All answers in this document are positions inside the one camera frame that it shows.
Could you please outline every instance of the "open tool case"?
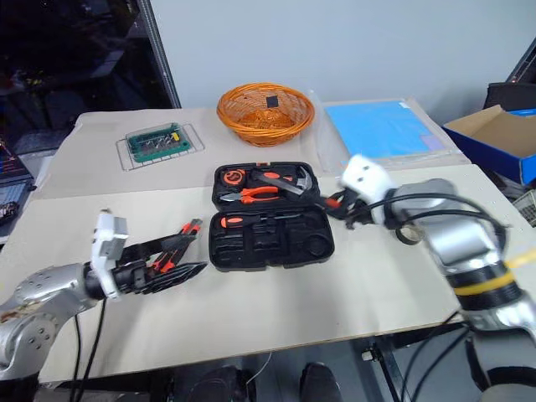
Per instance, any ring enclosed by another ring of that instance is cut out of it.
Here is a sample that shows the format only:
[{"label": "open tool case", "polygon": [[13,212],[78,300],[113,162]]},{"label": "open tool case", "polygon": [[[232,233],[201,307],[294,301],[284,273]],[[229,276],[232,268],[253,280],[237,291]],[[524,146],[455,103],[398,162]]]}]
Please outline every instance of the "open tool case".
[{"label": "open tool case", "polygon": [[286,190],[257,193],[270,186],[255,178],[259,174],[284,178],[294,185],[303,183],[308,175],[307,192],[320,193],[317,178],[306,163],[219,167],[212,192],[219,212],[210,221],[210,261],[220,271],[262,271],[268,265],[294,268],[327,260],[335,246],[324,210]]}]

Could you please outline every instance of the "cardboard box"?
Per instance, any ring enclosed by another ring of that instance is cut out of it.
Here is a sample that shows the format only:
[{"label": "cardboard box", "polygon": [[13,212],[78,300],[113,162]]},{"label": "cardboard box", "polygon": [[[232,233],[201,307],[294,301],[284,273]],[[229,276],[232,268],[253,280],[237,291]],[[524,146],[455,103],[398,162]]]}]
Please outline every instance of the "cardboard box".
[{"label": "cardboard box", "polygon": [[536,116],[527,114],[497,105],[443,128],[473,163],[526,185],[536,178]]}]

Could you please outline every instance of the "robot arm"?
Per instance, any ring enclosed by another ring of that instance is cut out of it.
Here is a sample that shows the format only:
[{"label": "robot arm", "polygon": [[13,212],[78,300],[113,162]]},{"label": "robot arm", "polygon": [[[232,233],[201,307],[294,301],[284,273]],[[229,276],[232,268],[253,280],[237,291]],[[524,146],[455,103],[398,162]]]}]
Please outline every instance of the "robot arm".
[{"label": "robot arm", "polygon": [[[430,253],[460,302],[462,316],[474,329],[523,329],[536,345],[536,306],[504,264],[505,229],[490,217],[495,223],[491,231],[480,219],[485,216],[483,209],[469,213],[471,216],[456,214],[464,207],[461,201],[433,195],[456,196],[448,181],[436,178],[396,188],[382,167],[360,156],[352,158],[341,182],[367,205],[382,204],[372,210],[357,207],[370,212],[376,224],[396,229],[412,223],[424,234]],[[425,196],[411,198],[418,194]],[[370,215],[359,218],[355,210],[352,214],[365,223],[370,220]]]},{"label": "robot arm", "polygon": [[[504,263],[505,228],[443,179],[396,187],[379,165],[357,156],[341,182],[338,207],[327,211],[348,226],[412,224],[422,233],[473,330],[466,350],[477,386],[536,386],[536,305]],[[466,205],[477,212],[459,215]]]},{"label": "robot arm", "polygon": [[151,255],[182,255],[195,235],[182,231],[123,249],[126,222],[109,211],[100,214],[94,237],[91,263],[37,272],[0,306],[0,382],[38,373],[63,325],[99,300],[109,297],[117,301],[121,294],[162,291],[197,275],[207,265],[194,262],[176,265],[165,273],[155,271],[147,264]]}]

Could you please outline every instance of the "blue folder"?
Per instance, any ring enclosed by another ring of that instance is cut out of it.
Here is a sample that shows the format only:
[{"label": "blue folder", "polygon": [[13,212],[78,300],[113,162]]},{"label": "blue folder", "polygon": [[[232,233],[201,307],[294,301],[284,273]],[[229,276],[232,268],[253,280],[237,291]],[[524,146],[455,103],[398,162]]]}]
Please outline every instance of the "blue folder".
[{"label": "blue folder", "polygon": [[326,111],[350,155],[395,157],[444,147],[401,100],[329,106]]}]

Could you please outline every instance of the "yellow tape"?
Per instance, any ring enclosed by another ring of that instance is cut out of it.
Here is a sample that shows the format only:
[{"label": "yellow tape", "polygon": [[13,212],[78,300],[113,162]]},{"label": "yellow tape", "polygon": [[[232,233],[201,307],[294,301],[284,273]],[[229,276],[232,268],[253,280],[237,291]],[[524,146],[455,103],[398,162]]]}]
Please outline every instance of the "yellow tape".
[{"label": "yellow tape", "polygon": [[499,276],[498,278],[494,278],[489,281],[485,281],[483,283],[478,283],[476,285],[469,285],[469,286],[463,286],[463,287],[455,287],[454,293],[457,296],[480,295],[481,293],[485,291],[494,291],[495,289],[508,285],[512,282],[514,282],[513,273],[507,272],[503,276]]},{"label": "yellow tape", "polygon": [[518,255],[515,258],[512,258],[510,261],[506,261],[506,266],[513,270],[518,268],[521,265],[528,264],[529,262],[536,260],[536,249],[531,249],[526,253]]}]

